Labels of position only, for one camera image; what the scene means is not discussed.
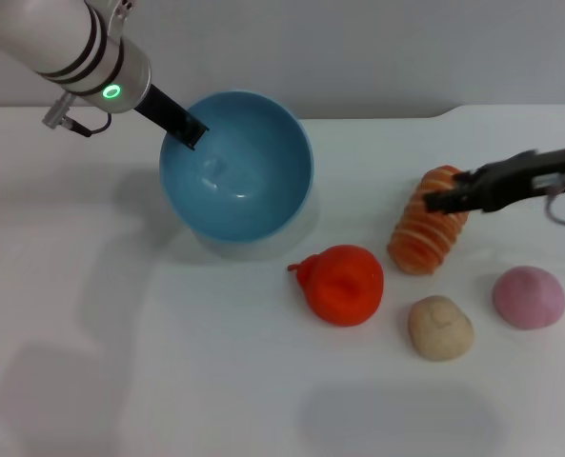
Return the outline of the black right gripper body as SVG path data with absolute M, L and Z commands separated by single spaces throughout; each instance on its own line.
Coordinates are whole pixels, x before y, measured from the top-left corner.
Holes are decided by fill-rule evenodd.
M 458 187 L 470 192 L 470 211 L 495 212 L 549 189 L 565 191 L 565 149 L 520 152 L 473 172 L 474 182 Z

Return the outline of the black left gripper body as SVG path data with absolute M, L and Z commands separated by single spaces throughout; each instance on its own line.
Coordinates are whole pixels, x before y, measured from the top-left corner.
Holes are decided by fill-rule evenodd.
M 192 117 L 156 85 L 151 84 L 134 109 L 182 144 L 192 142 Z

